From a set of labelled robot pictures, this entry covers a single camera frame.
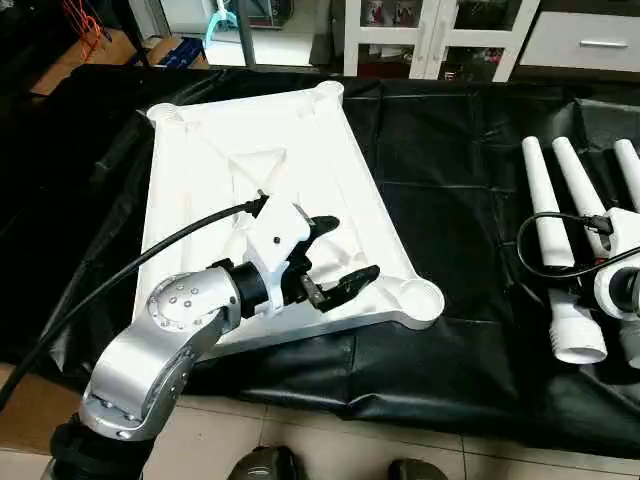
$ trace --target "robotic arm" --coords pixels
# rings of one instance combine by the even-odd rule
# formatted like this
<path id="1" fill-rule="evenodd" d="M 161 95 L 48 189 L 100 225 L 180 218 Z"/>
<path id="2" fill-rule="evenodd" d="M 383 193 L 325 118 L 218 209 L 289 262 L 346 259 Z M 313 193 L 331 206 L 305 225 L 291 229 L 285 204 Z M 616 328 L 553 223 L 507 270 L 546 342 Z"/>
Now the robotic arm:
<path id="1" fill-rule="evenodd" d="M 52 439 L 54 461 L 44 478 L 139 478 L 195 362 L 241 317 L 268 317 L 307 299 L 324 312 L 374 281 L 375 265 L 330 289 L 307 275 L 307 250 L 338 225 L 271 197 L 247 234 L 244 263 L 225 259 L 161 282 L 102 353 L 78 414 Z"/>

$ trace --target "black cable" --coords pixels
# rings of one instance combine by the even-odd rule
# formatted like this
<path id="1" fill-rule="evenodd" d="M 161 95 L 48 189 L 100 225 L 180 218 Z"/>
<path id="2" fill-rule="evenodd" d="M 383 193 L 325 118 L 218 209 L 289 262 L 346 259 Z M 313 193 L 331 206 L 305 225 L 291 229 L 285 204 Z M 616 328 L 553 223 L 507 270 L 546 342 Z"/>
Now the black cable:
<path id="1" fill-rule="evenodd" d="M 516 237 L 516 249 L 518 251 L 518 258 L 520 259 L 520 262 L 522 263 L 522 265 L 527 270 L 529 270 L 531 273 L 533 273 L 538 277 L 546 278 L 547 280 L 567 280 L 570 278 L 578 278 L 578 277 L 581 277 L 582 275 L 596 272 L 604 267 L 613 265 L 614 263 L 617 263 L 620 260 L 624 260 L 625 258 L 629 258 L 637 253 L 640 253 L 640 246 L 639 246 L 639 247 L 634 247 L 631 250 L 627 250 L 626 252 L 620 253 L 614 257 L 611 257 L 605 260 L 604 262 L 601 262 L 595 265 L 590 265 L 583 268 L 578 268 L 578 269 L 567 268 L 560 272 L 552 271 L 552 270 L 548 270 L 548 271 L 539 270 L 535 267 L 532 267 L 531 264 L 529 264 L 529 262 L 527 262 L 524 259 L 524 255 L 522 254 L 522 239 L 524 238 L 524 233 L 527 230 L 527 228 L 539 218 L 563 218 L 563 219 L 572 220 L 574 222 L 580 223 L 585 227 L 594 229 L 599 233 L 603 233 L 607 235 L 610 235 L 611 233 L 613 233 L 609 220 L 599 215 L 593 215 L 590 217 L 587 217 L 587 216 L 579 217 L 577 215 L 570 215 L 568 213 L 560 213 L 560 212 L 541 212 L 541 213 L 536 213 L 535 215 L 531 215 L 524 222 L 522 222 L 522 225 L 520 225 L 520 229 L 518 230 L 518 236 Z"/>
<path id="2" fill-rule="evenodd" d="M 140 255 L 138 258 L 126 265 L 124 268 L 112 275 L 107 281 L 98 286 L 89 295 L 82 299 L 75 307 L 73 307 L 68 313 L 66 313 L 64 317 L 62 317 L 59 321 L 57 317 L 61 316 L 63 312 L 59 308 L 55 308 L 54 312 L 47 322 L 48 325 L 51 325 L 51 328 L 40 338 L 36 346 L 27 354 L 22 362 L 20 362 L 20 364 L 13 369 L 11 375 L 9 375 L 9 378 L 2 387 L 2 390 L 0 390 L 0 412 L 4 410 L 4 407 L 7 405 L 9 398 L 11 398 L 13 391 L 18 386 L 22 378 L 31 369 L 38 358 L 55 341 L 58 335 L 60 335 L 60 333 L 67 327 L 75 324 L 80 318 L 83 318 L 77 316 L 76 314 L 80 312 L 84 307 L 86 307 L 96 298 L 106 294 L 109 290 L 111 290 L 111 288 L 127 278 L 129 275 L 135 273 L 143 263 L 147 262 L 158 253 L 162 252 L 166 248 L 170 247 L 177 241 L 183 239 L 187 235 L 190 235 L 196 230 L 199 230 L 203 227 L 206 227 L 207 225 L 217 222 L 218 220 L 222 220 L 240 212 L 249 212 L 254 216 L 257 215 L 257 213 L 264 205 L 266 198 L 267 197 L 265 196 L 261 196 L 257 200 L 249 201 L 241 205 L 236 205 L 234 207 L 221 210 L 217 213 L 204 217 L 192 223 L 191 225 L 178 230 L 176 233 L 168 236 L 164 240 L 161 240 L 153 247 L 149 248 L 142 255 Z"/>

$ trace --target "black tarp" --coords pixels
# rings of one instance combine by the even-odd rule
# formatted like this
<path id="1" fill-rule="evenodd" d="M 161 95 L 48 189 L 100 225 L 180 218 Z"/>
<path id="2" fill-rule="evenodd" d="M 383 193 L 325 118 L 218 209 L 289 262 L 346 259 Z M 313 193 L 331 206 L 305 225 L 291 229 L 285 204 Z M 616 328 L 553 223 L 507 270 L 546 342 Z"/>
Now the black tarp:
<path id="1" fill-rule="evenodd" d="M 25 355 L 83 258 L 76 301 L 139 253 L 153 130 L 137 110 L 322 79 L 85 66 L 34 112 L 0 114 L 0 360 Z M 571 139 L 605 206 L 631 208 L 611 147 L 623 137 L 640 145 L 640 88 L 341 81 L 389 214 L 418 273 L 444 292 L 444 315 L 421 332 L 381 324 L 202 363 L 189 391 L 640 458 L 640 372 L 624 361 L 617 323 L 599 318 L 610 351 L 602 364 L 557 362 L 549 313 L 528 291 L 545 298 L 545 287 L 514 248 L 531 213 L 527 135 L 541 139 L 563 211 L 574 207 L 549 148 L 559 135 Z M 584 235 L 570 236 L 578 260 L 591 262 Z M 533 235 L 534 257 L 536 245 Z M 81 388 L 88 365 L 130 321 L 134 289 L 131 279 L 94 303 L 39 371 Z"/>

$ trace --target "floor tile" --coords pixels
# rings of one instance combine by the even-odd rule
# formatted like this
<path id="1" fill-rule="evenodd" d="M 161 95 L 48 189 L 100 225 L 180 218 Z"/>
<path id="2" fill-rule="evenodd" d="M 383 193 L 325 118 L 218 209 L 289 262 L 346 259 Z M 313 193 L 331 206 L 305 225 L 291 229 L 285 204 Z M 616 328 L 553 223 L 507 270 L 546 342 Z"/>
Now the floor tile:
<path id="1" fill-rule="evenodd" d="M 202 395 L 182 395 L 178 399 L 178 406 L 260 419 L 264 417 L 267 409 L 266 405 L 261 403 L 241 402 L 227 397 Z"/>
<path id="2" fill-rule="evenodd" d="M 417 428 L 396 427 L 393 425 L 373 422 L 356 420 L 345 421 L 340 420 L 338 417 L 328 412 L 310 412 L 268 406 L 266 418 L 282 423 L 290 423 L 293 425 L 314 427 L 342 433 L 351 433 L 363 437 L 381 438 L 384 440 L 414 443 L 429 447 L 462 450 L 462 441 L 459 435 L 432 432 L 430 430 Z"/>
<path id="3" fill-rule="evenodd" d="M 48 463 L 49 457 L 44 455 L 0 451 L 0 478 L 38 480 Z"/>
<path id="4" fill-rule="evenodd" d="M 530 462 L 546 463 L 548 465 L 561 465 L 630 475 L 640 474 L 640 460 L 601 457 L 598 455 L 565 452 L 562 450 L 527 448 L 511 441 L 487 440 L 465 436 L 464 449 L 465 452 L 512 458 L 515 460 L 527 460 Z"/>
<path id="5" fill-rule="evenodd" d="M 262 420 L 178 407 L 145 468 L 151 480 L 225 480 L 257 445 Z"/>
<path id="6" fill-rule="evenodd" d="M 262 445 L 287 445 L 310 480 L 386 480 L 397 458 L 418 458 L 439 467 L 448 480 L 464 479 L 462 453 L 266 420 Z"/>
<path id="7" fill-rule="evenodd" d="M 465 453 L 467 480 L 631 480 L 615 473 L 577 470 Z"/>

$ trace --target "shoe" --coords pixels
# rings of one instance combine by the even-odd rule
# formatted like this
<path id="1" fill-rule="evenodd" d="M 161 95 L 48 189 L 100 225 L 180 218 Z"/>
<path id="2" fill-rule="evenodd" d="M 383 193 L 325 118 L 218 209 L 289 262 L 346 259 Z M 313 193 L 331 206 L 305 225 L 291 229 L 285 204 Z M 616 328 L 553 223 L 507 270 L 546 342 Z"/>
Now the shoe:
<path id="1" fill-rule="evenodd" d="M 408 458 L 389 465 L 389 480 L 447 480 L 447 477 L 435 465 Z"/>
<path id="2" fill-rule="evenodd" d="M 227 480 L 300 480 L 301 474 L 287 447 L 258 447 L 236 463 Z"/>

